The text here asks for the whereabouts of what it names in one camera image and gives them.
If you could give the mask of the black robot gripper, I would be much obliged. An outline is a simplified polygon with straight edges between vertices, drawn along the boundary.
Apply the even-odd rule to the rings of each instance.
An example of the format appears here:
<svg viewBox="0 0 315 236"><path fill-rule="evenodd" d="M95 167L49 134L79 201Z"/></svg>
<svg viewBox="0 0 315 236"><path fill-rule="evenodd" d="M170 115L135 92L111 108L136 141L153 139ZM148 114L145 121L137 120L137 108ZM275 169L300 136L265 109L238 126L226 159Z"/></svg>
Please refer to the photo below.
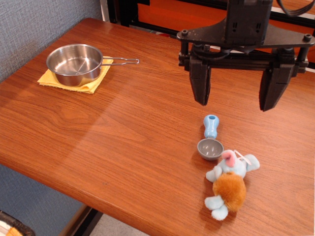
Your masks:
<svg viewBox="0 0 315 236"><path fill-rule="evenodd" d="M276 106L292 73L305 72L314 37L270 24L271 9L270 0L230 0L221 22L177 33L179 65L189 71L196 102L208 103L211 68L265 70L259 91L263 112Z"/></svg>

